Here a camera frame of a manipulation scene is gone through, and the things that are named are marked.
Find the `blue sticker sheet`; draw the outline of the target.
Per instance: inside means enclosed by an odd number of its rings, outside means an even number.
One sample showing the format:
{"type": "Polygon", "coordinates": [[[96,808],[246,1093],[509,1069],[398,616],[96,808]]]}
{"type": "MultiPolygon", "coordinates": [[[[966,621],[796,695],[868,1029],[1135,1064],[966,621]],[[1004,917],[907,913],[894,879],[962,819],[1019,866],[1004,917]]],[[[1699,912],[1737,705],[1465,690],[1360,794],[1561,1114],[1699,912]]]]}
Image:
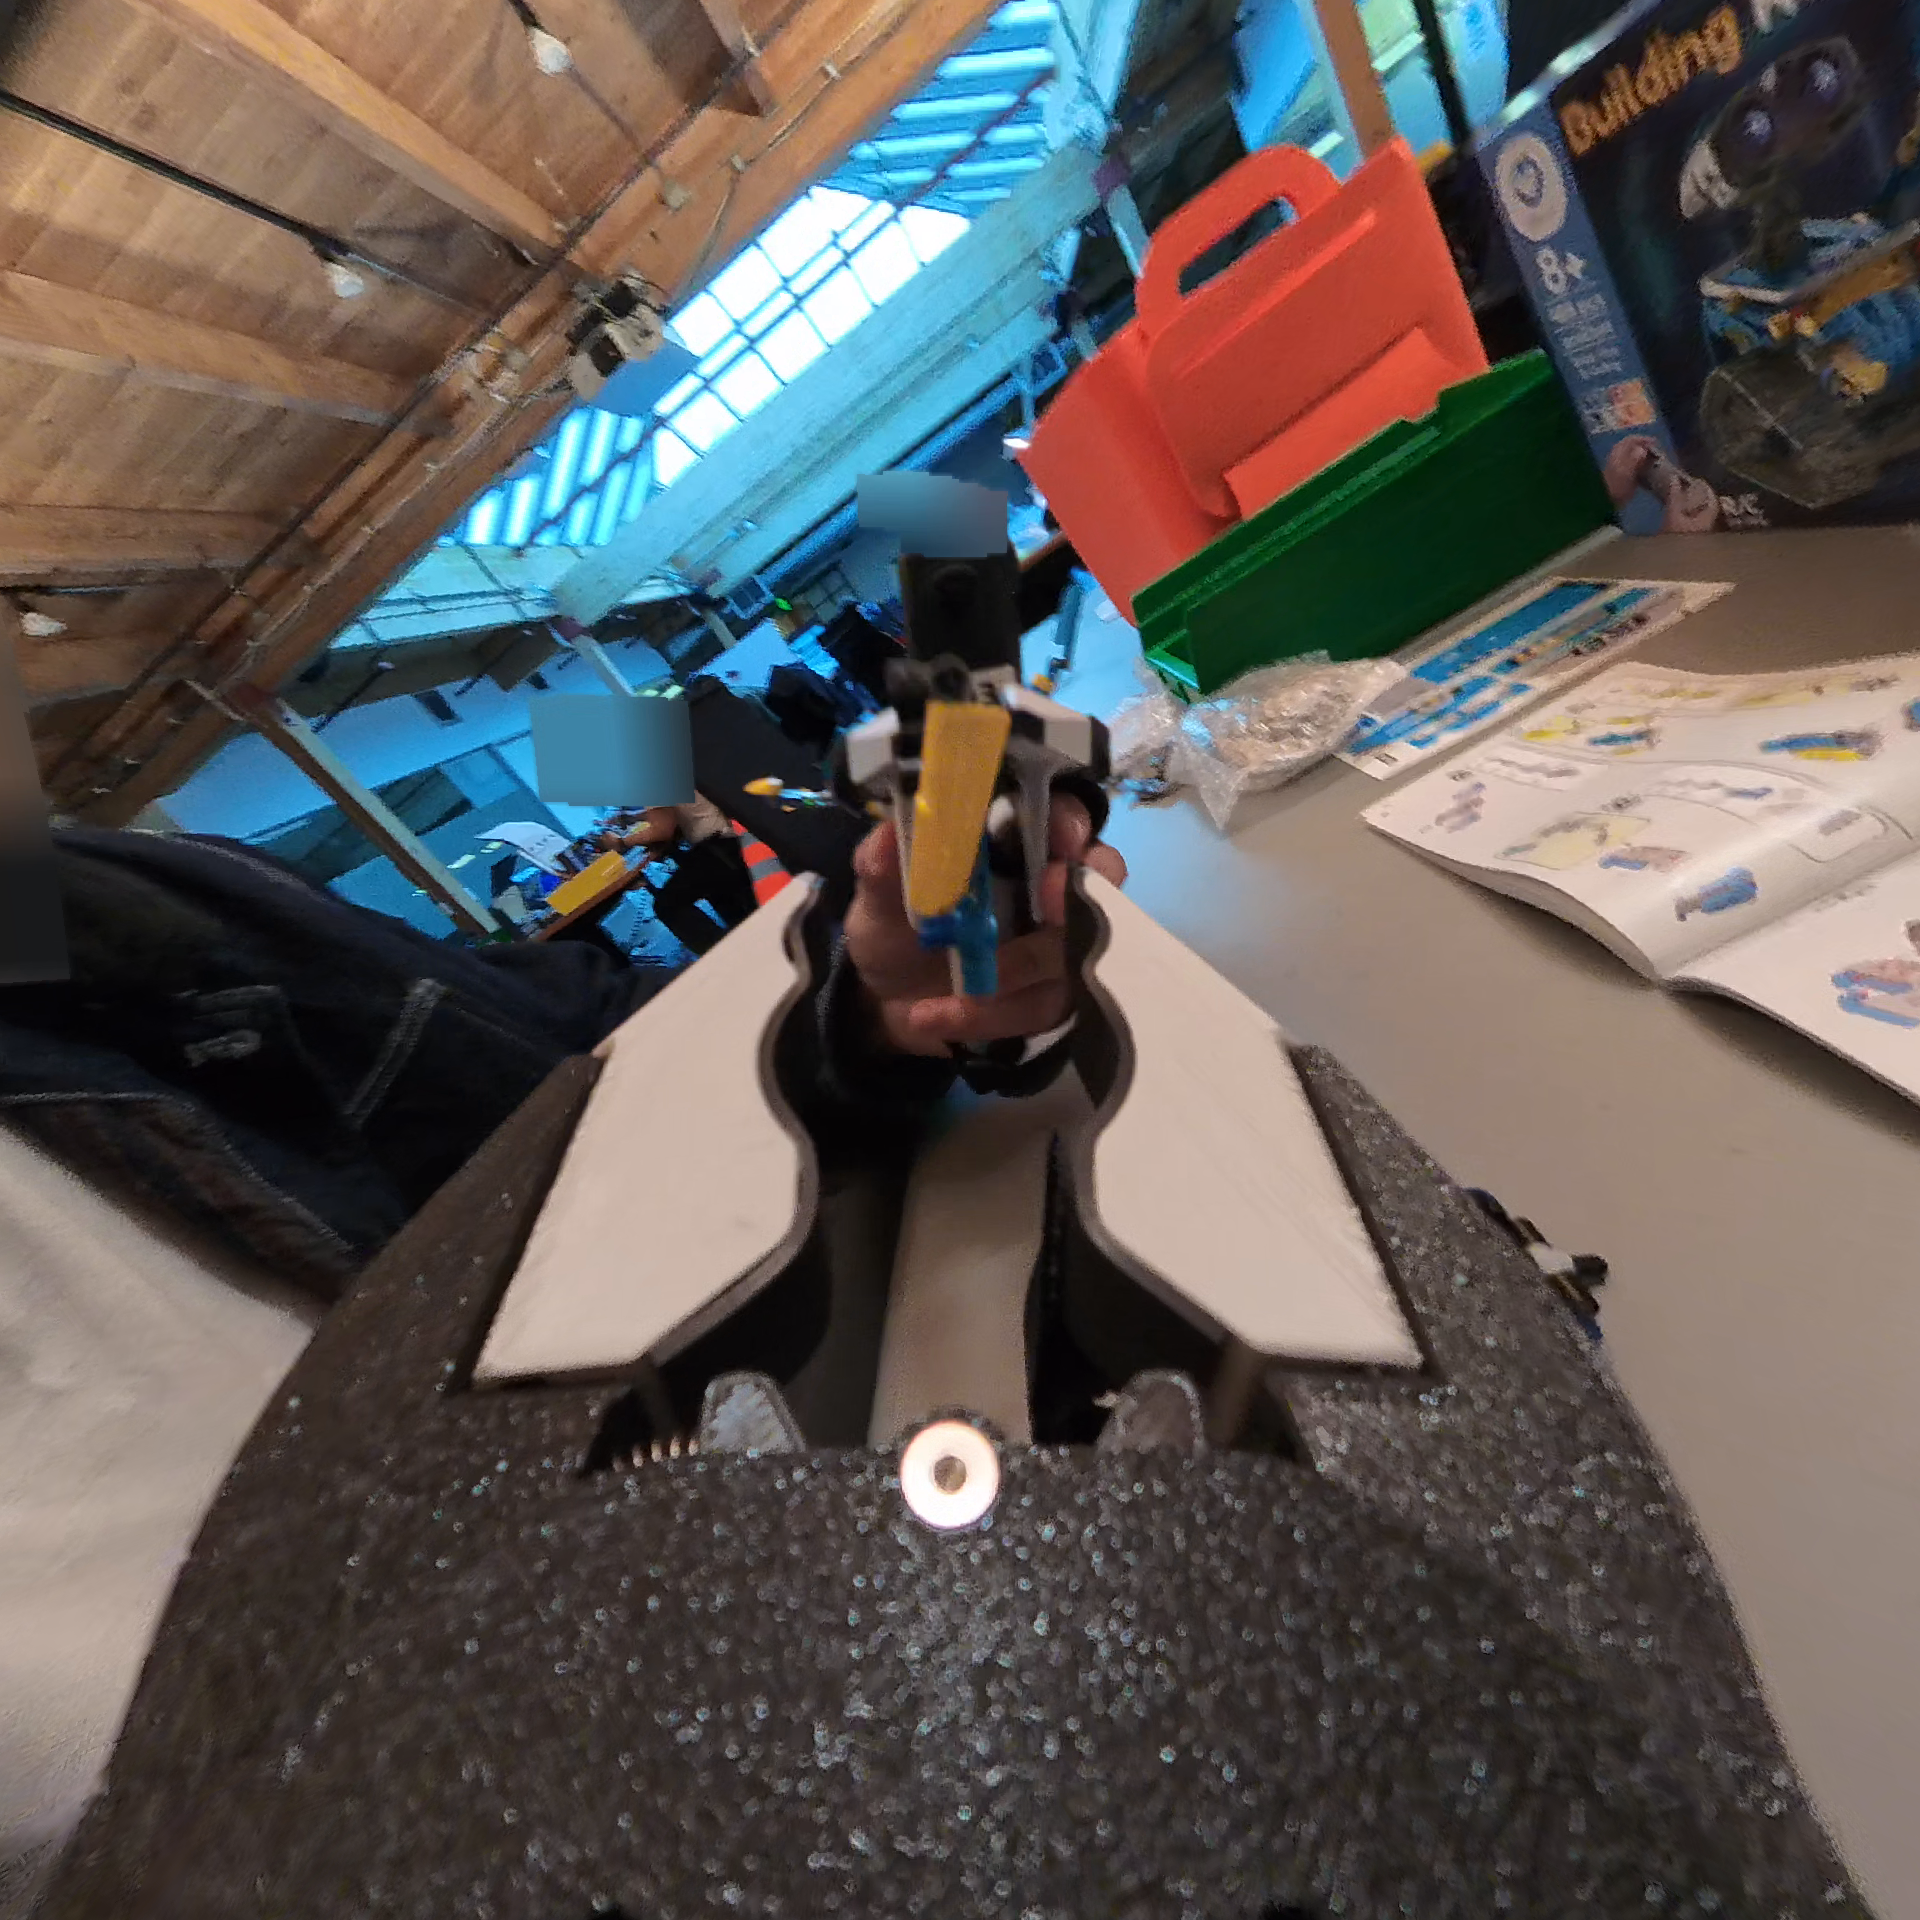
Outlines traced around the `blue sticker sheet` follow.
{"type": "Polygon", "coordinates": [[[1372,779],[1425,767],[1731,592],[1731,581],[1548,578],[1406,660],[1336,757],[1372,779]]]}

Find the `white garment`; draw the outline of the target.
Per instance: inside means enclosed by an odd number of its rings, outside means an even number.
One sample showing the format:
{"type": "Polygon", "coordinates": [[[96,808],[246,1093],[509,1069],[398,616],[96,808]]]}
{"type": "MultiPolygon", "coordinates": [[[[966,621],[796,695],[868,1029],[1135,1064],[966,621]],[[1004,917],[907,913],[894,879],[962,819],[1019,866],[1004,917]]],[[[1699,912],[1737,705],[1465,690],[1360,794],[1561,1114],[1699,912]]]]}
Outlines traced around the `white garment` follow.
{"type": "Polygon", "coordinates": [[[323,1315],[5,1130],[5,1915],[96,1797],[208,1506],[323,1315]]]}

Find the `blue yellow brick assembly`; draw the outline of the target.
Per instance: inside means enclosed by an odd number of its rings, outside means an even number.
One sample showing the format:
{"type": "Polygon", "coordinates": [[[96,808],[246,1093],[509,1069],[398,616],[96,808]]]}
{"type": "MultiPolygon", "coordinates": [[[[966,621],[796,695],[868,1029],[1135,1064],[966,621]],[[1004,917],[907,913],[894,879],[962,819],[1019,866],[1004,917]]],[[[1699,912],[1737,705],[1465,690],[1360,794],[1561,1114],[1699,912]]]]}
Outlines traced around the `blue yellow brick assembly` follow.
{"type": "Polygon", "coordinates": [[[1016,811],[1003,692],[957,653],[908,661],[894,693],[894,826],[907,917],[954,994],[999,991],[1020,920],[1016,811]]]}

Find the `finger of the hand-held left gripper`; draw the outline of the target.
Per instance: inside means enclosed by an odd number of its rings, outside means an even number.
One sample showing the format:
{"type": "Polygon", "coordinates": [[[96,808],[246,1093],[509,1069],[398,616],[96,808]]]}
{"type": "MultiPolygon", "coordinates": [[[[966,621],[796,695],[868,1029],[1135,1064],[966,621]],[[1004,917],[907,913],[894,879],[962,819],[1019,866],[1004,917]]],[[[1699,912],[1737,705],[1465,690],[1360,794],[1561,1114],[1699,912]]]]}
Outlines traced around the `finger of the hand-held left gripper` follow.
{"type": "Polygon", "coordinates": [[[1013,693],[1013,741],[1056,767],[1108,771],[1106,725],[1045,692],[1013,693]]]}
{"type": "Polygon", "coordinates": [[[900,718],[872,715],[837,739],[837,796],[872,822],[907,819],[900,718]]]}

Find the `crumpled clear plastic bag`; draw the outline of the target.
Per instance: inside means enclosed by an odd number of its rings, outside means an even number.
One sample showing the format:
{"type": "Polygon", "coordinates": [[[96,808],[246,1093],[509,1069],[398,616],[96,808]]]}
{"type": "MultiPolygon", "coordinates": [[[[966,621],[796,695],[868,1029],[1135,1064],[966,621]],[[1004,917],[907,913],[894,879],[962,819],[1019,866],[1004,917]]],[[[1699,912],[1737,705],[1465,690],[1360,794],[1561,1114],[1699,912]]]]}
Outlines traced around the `crumpled clear plastic bag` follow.
{"type": "Polygon", "coordinates": [[[1184,709],[1168,773],[1213,827],[1229,834],[1241,804],[1269,796],[1346,749],[1372,704],[1405,680],[1394,658],[1288,658],[1239,675],[1184,709]]]}
{"type": "Polygon", "coordinates": [[[1110,786],[1132,804],[1162,804],[1192,786],[1189,708],[1161,690],[1126,697],[1108,722],[1110,786]]]}

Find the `orange plastic bin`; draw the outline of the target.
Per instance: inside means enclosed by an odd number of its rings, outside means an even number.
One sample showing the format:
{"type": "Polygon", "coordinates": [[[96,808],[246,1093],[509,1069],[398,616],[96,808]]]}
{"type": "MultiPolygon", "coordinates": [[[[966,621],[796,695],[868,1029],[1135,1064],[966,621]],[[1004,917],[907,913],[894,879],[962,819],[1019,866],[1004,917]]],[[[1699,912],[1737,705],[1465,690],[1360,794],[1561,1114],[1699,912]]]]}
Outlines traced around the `orange plastic bin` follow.
{"type": "Polygon", "coordinates": [[[1132,613],[1213,540],[1489,370],[1406,137],[1345,177],[1263,148],[1154,232],[1135,317],[1068,375],[1020,465],[1132,613]]]}

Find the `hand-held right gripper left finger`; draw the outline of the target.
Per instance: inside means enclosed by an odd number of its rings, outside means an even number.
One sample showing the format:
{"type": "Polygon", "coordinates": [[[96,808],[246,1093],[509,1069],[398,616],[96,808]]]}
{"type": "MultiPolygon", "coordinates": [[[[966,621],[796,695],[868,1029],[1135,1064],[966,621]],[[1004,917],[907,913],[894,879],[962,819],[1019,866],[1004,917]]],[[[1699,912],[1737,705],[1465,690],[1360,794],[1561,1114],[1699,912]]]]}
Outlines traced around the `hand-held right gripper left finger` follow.
{"type": "Polygon", "coordinates": [[[473,1386],[655,1377],[666,1404],[746,1371],[793,1387],[831,1320],[821,1164],[782,1082],[810,1031],[799,875],[625,1019],[593,1056],[559,1157],[473,1363],[473,1386]]]}

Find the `dark blue toy set box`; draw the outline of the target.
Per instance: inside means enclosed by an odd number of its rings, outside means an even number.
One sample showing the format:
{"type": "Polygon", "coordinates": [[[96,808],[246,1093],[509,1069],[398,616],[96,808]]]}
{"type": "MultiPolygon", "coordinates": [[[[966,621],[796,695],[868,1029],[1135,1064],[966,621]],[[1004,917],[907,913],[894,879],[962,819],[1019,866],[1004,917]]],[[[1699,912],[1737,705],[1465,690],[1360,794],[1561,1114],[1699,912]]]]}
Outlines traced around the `dark blue toy set box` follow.
{"type": "Polygon", "coordinates": [[[1918,5],[1507,26],[1474,154],[1621,527],[1914,524],[1918,5]]]}

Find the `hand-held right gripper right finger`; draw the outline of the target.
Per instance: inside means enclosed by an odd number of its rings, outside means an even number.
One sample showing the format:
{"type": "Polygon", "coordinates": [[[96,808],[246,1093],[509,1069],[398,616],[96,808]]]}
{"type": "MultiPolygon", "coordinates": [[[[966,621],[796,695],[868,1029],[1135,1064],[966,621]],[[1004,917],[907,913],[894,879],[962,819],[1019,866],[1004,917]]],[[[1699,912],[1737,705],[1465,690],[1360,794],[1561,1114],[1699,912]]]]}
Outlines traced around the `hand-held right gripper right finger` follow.
{"type": "Polygon", "coordinates": [[[1290,1442],[1293,1379],[1414,1386],[1429,1339],[1280,1021],[1112,881],[1068,881],[1068,1064],[1035,1269],[1035,1438],[1290,1442]]]}

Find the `green plastic bin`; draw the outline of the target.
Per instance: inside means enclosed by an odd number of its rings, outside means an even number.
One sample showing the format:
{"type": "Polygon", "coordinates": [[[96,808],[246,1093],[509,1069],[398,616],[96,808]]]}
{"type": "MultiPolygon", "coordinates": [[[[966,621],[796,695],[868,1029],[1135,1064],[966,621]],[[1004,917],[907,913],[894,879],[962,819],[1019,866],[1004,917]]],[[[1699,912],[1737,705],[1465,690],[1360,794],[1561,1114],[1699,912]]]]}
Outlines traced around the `green plastic bin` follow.
{"type": "Polygon", "coordinates": [[[1543,350],[1446,387],[1135,596],[1187,699],[1287,660],[1379,660],[1614,517],[1543,350]]]}

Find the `dark denim jacket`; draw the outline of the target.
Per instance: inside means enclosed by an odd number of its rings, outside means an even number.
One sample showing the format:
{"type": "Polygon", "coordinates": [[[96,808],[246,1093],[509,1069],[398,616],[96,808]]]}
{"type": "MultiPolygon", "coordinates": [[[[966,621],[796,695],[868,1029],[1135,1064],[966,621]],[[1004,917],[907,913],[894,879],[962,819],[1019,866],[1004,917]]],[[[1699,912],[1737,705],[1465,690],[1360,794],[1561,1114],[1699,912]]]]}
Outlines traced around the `dark denim jacket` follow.
{"type": "Polygon", "coordinates": [[[6,1024],[5,1123],[155,1223],[334,1301],[413,1216],[316,1077],[277,1049],[163,1074],[6,1024]]]}

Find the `open instruction booklet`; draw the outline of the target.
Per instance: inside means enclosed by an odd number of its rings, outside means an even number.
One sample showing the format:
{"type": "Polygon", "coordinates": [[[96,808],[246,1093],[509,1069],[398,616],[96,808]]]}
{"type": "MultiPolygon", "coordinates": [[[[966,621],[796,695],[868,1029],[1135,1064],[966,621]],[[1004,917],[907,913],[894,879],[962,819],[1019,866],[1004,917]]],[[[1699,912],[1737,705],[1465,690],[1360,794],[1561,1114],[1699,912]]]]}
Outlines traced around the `open instruction booklet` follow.
{"type": "Polygon", "coordinates": [[[1623,663],[1360,813],[1918,1098],[1918,658],[1623,663]]]}

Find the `person's left hand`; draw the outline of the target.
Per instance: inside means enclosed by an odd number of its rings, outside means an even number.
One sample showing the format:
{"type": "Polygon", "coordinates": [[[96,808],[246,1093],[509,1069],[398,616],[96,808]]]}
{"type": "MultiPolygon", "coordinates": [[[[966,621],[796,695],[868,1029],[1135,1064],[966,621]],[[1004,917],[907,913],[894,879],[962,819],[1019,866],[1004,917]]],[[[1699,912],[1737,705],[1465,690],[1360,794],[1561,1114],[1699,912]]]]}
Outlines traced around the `person's left hand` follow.
{"type": "Polygon", "coordinates": [[[948,959],[921,942],[905,909],[896,826],[876,824],[863,838],[843,921],[845,951],[889,1043],[940,1058],[952,1046],[1026,1042],[1062,1026],[1074,999],[1066,933],[1071,878],[1089,869],[1123,885],[1128,875],[1125,856],[1102,840],[1106,805],[1098,784],[1077,775],[1054,779],[1038,925],[1000,943],[994,996],[961,994],[948,959]]]}

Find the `black blue gear brick assembly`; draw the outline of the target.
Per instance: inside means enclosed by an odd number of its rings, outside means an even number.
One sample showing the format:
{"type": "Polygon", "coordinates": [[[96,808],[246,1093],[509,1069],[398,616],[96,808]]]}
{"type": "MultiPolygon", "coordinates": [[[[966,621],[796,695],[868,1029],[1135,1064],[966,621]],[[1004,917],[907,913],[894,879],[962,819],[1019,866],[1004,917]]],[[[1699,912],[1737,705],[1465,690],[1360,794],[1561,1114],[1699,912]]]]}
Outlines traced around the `black blue gear brick assembly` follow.
{"type": "Polygon", "coordinates": [[[1572,1252],[1544,1233],[1528,1216],[1512,1211],[1493,1191],[1468,1185],[1467,1198],[1543,1275],[1558,1301],[1572,1311],[1591,1342],[1602,1342],[1602,1289],[1612,1267],[1599,1254],[1572,1252]]]}

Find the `person's left forearm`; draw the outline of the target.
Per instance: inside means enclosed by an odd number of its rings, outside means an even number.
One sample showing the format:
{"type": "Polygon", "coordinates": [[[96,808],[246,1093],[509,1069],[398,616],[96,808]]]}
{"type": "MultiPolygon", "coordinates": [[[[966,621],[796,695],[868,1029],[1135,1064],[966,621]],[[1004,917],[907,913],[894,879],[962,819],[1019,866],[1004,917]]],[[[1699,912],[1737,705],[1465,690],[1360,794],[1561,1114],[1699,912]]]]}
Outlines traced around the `person's left forearm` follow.
{"type": "Polygon", "coordinates": [[[578,940],[436,940],[217,836],[69,826],[53,853],[67,975],[5,987],[11,1088],[36,1034],[53,1091],[189,1095],[413,1198],[697,971],[578,940]]]}

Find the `small ceiling mounted device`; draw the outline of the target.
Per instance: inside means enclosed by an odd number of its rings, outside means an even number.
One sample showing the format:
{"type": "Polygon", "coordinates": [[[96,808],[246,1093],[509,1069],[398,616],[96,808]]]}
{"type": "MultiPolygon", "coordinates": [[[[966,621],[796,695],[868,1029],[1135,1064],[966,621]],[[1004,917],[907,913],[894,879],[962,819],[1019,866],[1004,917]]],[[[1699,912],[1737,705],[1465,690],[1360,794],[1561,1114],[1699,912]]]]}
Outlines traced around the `small ceiling mounted device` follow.
{"type": "Polygon", "coordinates": [[[614,399],[614,412],[641,394],[666,341],[666,322],[653,284],[623,273],[583,301],[567,334],[567,381],[580,404],[614,399]]]}

